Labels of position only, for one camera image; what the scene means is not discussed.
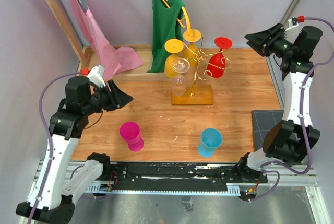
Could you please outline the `magenta goblet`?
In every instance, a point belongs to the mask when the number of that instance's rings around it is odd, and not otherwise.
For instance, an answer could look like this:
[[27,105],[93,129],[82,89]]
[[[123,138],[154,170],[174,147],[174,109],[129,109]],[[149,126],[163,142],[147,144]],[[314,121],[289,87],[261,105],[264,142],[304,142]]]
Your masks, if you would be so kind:
[[140,127],[136,122],[126,122],[120,127],[120,136],[133,152],[141,151],[144,141],[141,137]]

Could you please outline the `red goblet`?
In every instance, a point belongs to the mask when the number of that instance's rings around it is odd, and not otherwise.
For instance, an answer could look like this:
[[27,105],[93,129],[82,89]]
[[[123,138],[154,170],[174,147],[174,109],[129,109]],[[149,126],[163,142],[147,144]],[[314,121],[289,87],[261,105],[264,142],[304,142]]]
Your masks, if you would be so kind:
[[233,43],[229,38],[225,37],[216,38],[214,43],[219,48],[219,52],[214,54],[209,60],[206,73],[211,78],[220,78],[223,76],[225,70],[229,69],[232,65],[231,61],[223,55],[223,52],[231,48]]

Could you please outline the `clear wine glass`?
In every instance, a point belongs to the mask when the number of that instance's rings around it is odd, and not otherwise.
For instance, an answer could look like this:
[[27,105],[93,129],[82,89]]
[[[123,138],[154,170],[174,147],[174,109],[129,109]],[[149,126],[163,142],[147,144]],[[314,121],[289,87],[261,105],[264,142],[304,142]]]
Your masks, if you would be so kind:
[[176,75],[172,78],[172,93],[181,96],[187,89],[187,79],[184,74],[189,71],[190,63],[185,58],[178,58],[172,62],[172,68],[176,72]]

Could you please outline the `yellow goblet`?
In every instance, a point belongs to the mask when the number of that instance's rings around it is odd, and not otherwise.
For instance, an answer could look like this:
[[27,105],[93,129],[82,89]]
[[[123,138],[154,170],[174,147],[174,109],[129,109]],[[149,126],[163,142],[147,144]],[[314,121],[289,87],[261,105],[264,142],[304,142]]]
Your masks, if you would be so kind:
[[195,42],[201,39],[201,32],[197,29],[189,29],[183,33],[183,39],[189,42],[183,52],[183,58],[187,59],[192,68],[195,68],[197,61],[194,59],[194,52],[197,52],[198,47],[195,45]]
[[172,63],[174,60],[178,59],[178,53],[184,48],[184,44],[179,39],[169,39],[164,44],[164,48],[170,53],[169,57],[165,61],[164,73],[169,77],[173,78],[177,75],[177,72],[173,69]]

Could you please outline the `blue goblet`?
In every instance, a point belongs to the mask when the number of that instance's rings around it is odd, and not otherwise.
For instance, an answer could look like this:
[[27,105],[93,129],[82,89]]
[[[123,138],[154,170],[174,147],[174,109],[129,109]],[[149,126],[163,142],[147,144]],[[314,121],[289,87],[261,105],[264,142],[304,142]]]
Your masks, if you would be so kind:
[[206,128],[200,136],[198,153],[204,158],[213,156],[214,151],[221,146],[223,142],[222,134],[215,128]]

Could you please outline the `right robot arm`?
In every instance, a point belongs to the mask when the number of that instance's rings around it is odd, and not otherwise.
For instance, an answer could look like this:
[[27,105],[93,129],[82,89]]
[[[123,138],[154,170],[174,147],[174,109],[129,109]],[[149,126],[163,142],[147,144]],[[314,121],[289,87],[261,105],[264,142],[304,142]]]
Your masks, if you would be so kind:
[[314,65],[310,61],[323,32],[304,26],[293,43],[286,39],[283,24],[247,34],[247,44],[263,57],[275,54],[282,59],[280,69],[285,89],[282,120],[266,135],[263,146],[240,158],[235,174],[242,182],[258,179],[265,167],[274,164],[288,168],[309,156],[320,138],[309,112],[309,92]]

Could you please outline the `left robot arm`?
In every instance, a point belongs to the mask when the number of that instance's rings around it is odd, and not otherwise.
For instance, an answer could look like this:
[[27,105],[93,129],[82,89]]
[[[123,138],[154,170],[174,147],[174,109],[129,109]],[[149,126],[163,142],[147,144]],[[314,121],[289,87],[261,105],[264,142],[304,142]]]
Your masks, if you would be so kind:
[[65,175],[88,117],[102,111],[115,111],[133,100],[114,81],[97,76],[75,76],[65,85],[65,98],[49,124],[45,124],[47,149],[41,173],[29,198],[16,207],[16,214],[28,221],[69,223],[75,205],[86,188],[97,178],[111,176],[110,158],[92,153],[68,183]]

